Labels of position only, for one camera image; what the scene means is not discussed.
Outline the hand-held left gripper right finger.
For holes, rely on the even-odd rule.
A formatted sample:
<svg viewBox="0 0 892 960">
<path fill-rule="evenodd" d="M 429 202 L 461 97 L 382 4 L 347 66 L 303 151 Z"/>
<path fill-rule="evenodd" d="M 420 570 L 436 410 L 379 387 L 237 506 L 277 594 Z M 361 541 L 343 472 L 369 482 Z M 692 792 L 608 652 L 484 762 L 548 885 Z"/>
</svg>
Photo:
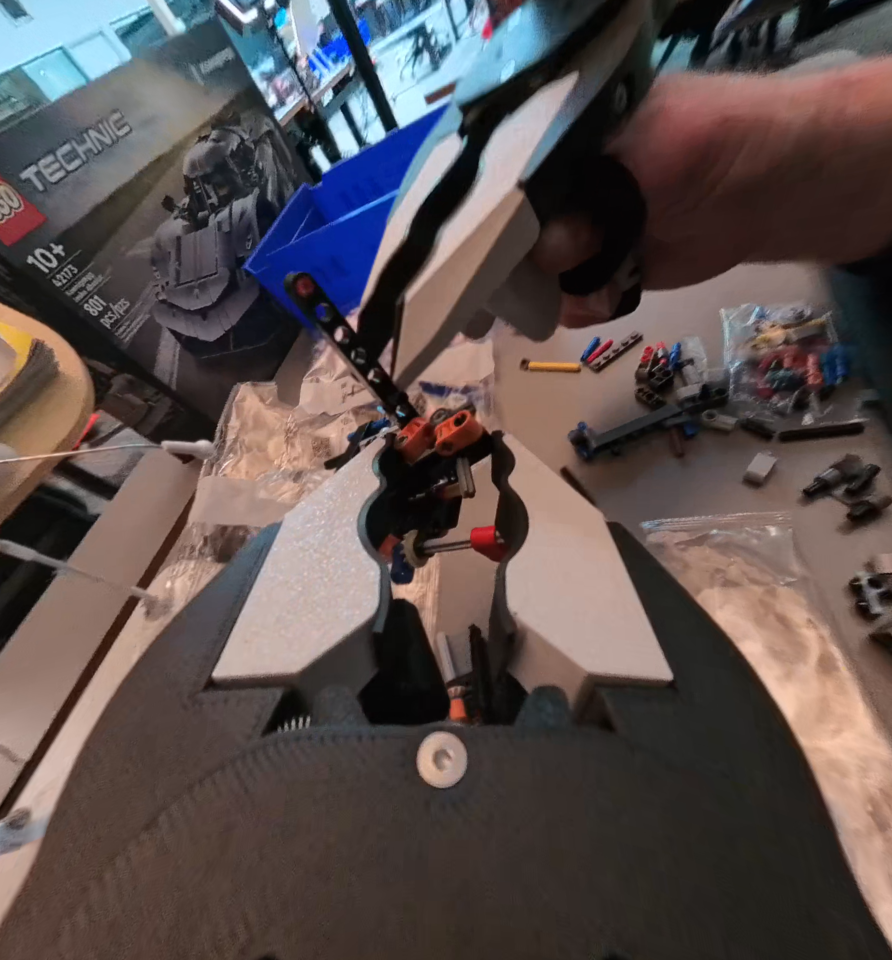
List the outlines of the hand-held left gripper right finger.
<svg viewBox="0 0 892 960">
<path fill-rule="evenodd" d="M 497 567 L 491 640 L 509 674 L 556 689 L 576 718 L 600 687 L 666 689 L 673 674 L 603 513 L 517 438 L 494 438 Z"/>
</svg>

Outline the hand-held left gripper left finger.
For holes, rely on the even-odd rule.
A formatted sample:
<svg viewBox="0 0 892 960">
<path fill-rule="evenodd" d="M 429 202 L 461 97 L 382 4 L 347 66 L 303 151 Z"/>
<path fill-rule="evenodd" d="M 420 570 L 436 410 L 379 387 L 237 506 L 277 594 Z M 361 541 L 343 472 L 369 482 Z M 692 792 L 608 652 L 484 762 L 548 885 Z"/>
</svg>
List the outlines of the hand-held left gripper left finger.
<svg viewBox="0 0 892 960">
<path fill-rule="evenodd" d="M 279 688 L 309 707 L 342 687 L 380 725 L 448 717 L 434 643 L 439 567 L 395 584 L 371 538 L 388 529 L 392 454 L 362 448 L 285 515 L 212 668 L 215 686 Z"/>
</svg>

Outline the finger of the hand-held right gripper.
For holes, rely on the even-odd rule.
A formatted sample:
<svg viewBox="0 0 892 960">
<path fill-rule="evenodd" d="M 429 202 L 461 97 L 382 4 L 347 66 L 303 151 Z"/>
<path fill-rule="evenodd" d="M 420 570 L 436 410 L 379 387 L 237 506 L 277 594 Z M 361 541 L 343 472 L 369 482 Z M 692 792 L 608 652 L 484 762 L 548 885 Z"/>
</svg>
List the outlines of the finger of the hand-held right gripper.
<svg viewBox="0 0 892 960">
<path fill-rule="evenodd" d="M 388 258 L 375 261 L 376 277 L 359 310 L 359 333 L 368 346 L 397 339 L 401 302 L 428 263 L 441 229 L 472 189 L 491 136 L 491 113 L 445 111 L 406 171 L 386 224 Z"/>
<path fill-rule="evenodd" d="M 389 367 L 399 388 L 410 386 L 435 361 L 536 243 L 539 220 L 526 198 L 526 173 L 578 80 L 578 74 L 566 74 L 544 85 L 491 134 L 471 191 L 441 229 L 428 263 L 401 302 Z M 375 261 L 390 253 L 391 243 L 382 237 Z M 375 261 L 361 304 L 376 277 Z"/>
</svg>

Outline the long black lego beam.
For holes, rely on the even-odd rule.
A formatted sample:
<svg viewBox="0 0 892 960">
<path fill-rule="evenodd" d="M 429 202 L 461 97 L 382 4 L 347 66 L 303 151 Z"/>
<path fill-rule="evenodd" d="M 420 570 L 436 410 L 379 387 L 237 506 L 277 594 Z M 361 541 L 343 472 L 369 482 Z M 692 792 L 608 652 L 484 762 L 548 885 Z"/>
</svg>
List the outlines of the long black lego beam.
<svg viewBox="0 0 892 960">
<path fill-rule="evenodd" d="M 363 337 L 307 271 L 290 272 L 284 278 L 284 291 L 298 307 L 304 321 L 320 334 L 327 346 L 342 359 L 384 414 L 398 426 L 406 426 L 419 413 L 405 391 L 397 388 L 381 366 L 379 355 L 366 348 Z"/>
</svg>

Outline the person's right forearm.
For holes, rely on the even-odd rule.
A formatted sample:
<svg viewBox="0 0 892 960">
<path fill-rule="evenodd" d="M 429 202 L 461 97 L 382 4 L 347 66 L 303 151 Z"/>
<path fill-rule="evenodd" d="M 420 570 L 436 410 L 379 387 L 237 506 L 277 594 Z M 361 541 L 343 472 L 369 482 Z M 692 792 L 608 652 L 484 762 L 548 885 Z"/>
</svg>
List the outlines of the person's right forearm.
<svg viewBox="0 0 892 960">
<path fill-rule="evenodd" d="M 827 275 L 870 381 L 883 401 L 892 403 L 892 56 L 872 66 L 870 77 L 860 80 L 860 93 L 871 97 L 860 109 L 865 126 L 857 119 L 849 126 L 869 154 L 859 170 L 871 180 L 860 187 L 860 198 L 872 202 L 871 212 L 862 213 L 860 225 L 847 232 L 861 241 L 863 257 L 836 264 Z"/>
</svg>

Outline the dark grey lego plate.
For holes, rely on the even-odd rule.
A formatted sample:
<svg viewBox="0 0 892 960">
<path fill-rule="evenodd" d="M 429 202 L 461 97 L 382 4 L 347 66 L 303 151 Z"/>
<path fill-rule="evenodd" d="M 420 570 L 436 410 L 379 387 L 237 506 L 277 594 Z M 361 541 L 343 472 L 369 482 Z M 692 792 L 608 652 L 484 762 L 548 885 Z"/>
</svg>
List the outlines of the dark grey lego plate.
<svg viewBox="0 0 892 960">
<path fill-rule="evenodd" d="M 587 368 L 598 373 L 614 363 L 623 354 L 629 353 L 634 347 L 643 342 L 643 334 L 633 331 L 618 341 L 610 341 L 596 349 L 587 361 Z"/>
</svg>

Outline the grey lego beam blue pins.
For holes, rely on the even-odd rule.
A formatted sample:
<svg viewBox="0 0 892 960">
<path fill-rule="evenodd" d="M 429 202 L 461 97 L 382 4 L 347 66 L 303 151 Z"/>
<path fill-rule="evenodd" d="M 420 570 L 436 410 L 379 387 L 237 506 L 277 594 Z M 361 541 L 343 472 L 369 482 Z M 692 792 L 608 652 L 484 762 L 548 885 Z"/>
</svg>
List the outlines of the grey lego beam blue pins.
<svg viewBox="0 0 892 960">
<path fill-rule="evenodd" d="M 581 422 L 567 434 L 567 440 L 581 460 L 592 461 L 602 454 L 617 454 L 632 442 L 656 431 L 698 426 L 701 414 L 723 409 L 727 402 L 726 394 L 722 393 L 685 406 L 668 404 L 603 431 Z"/>
</svg>

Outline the grey black lego pieces cluster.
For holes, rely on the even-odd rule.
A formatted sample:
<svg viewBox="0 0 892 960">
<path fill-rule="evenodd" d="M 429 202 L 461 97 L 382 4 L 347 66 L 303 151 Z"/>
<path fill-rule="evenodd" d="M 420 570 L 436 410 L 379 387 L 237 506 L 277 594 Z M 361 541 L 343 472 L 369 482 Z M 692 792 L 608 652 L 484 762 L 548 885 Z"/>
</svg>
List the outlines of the grey black lego pieces cluster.
<svg viewBox="0 0 892 960">
<path fill-rule="evenodd" d="M 728 403 L 727 371 L 711 365 L 705 342 L 695 334 L 669 344 L 648 344 L 640 354 L 633 380 L 634 400 L 648 410 L 667 405 L 684 409 L 701 403 L 716 409 Z"/>
</svg>

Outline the black lego pins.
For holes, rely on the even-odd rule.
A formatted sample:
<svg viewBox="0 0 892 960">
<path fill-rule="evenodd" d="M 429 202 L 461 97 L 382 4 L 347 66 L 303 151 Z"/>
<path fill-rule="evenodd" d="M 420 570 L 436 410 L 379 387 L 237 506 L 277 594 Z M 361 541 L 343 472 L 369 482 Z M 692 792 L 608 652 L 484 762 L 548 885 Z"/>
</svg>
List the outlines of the black lego pins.
<svg viewBox="0 0 892 960">
<path fill-rule="evenodd" d="M 821 499 L 836 501 L 844 510 L 842 525 L 857 528 L 877 521 L 892 507 L 892 496 L 877 486 L 881 467 L 848 454 L 815 474 L 802 487 L 800 499 L 813 503 Z"/>
</svg>

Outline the dark lego set box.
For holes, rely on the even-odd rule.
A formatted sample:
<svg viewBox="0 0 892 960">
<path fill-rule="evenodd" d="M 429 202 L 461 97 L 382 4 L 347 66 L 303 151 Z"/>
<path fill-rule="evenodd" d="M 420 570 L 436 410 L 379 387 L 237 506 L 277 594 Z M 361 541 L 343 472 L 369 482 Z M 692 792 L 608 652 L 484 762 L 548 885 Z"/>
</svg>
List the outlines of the dark lego set box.
<svg viewBox="0 0 892 960">
<path fill-rule="evenodd" d="M 0 303 L 156 436 L 271 381 L 299 324 L 247 268 L 308 168 L 212 19 L 0 129 Z"/>
</svg>

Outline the blue plastic bin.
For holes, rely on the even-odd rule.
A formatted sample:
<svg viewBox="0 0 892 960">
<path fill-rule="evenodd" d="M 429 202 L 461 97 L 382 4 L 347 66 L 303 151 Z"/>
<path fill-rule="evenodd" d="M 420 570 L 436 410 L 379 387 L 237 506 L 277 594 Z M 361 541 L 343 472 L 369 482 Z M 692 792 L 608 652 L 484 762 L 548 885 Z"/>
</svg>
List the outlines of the blue plastic bin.
<svg viewBox="0 0 892 960">
<path fill-rule="evenodd" d="M 301 323 L 284 288 L 291 273 L 311 274 L 345 315 L 359 306 L 406 171 L 446 110 L 388 133 L 292 195 L 244 266 L 259 287 L 261 331 Z"/>
</svg>

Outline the clear bag white strip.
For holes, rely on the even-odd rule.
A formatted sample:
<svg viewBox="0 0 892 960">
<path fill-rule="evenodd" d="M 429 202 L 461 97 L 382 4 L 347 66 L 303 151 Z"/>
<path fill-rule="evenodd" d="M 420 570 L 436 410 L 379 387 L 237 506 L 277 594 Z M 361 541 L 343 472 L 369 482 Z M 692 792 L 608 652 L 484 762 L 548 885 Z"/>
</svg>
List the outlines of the clear bag white strip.
<svg viewBox="0 0 892 960">
<path fill-rule="evenodd" d="M 329 476 L 361 426 L 382 418 L 341 360 L 308 337 L 269 382 L 231 394 L 203 466 L 191 519 L 214 526 L 277 522 Z"/>
</svg>

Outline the empty clear zip bag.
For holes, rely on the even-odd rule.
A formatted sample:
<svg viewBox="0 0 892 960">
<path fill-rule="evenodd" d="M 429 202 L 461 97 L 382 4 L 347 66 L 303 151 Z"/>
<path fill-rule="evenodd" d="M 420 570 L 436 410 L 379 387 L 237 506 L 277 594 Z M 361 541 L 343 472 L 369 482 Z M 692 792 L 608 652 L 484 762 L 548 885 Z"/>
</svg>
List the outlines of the empty clear zip bag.
<svg viewBox="0 0 892 960">
<path fill-rule="evenodd" d="M 836 643 L 786 511 L 662 518 L 644 544 L 746 657 L 815 775 L 892 946 L 892 737 Z"/>
</svg>

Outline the small bag red blue parts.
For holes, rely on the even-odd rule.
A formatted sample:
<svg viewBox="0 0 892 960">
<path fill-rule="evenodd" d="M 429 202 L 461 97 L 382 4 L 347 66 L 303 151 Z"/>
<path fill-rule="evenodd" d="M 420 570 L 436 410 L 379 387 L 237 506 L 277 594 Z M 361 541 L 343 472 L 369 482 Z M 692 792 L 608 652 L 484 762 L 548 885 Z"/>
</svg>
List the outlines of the small bag red blue parts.
<svg viewBox="0 0 892 960">
<path fill-rule="evenodd" d="M 807 302 L 719 311 L 722 358 L 736 412 L 779 428 L 860 417 L 860 386 L 836 310 Z"/>
</svg>

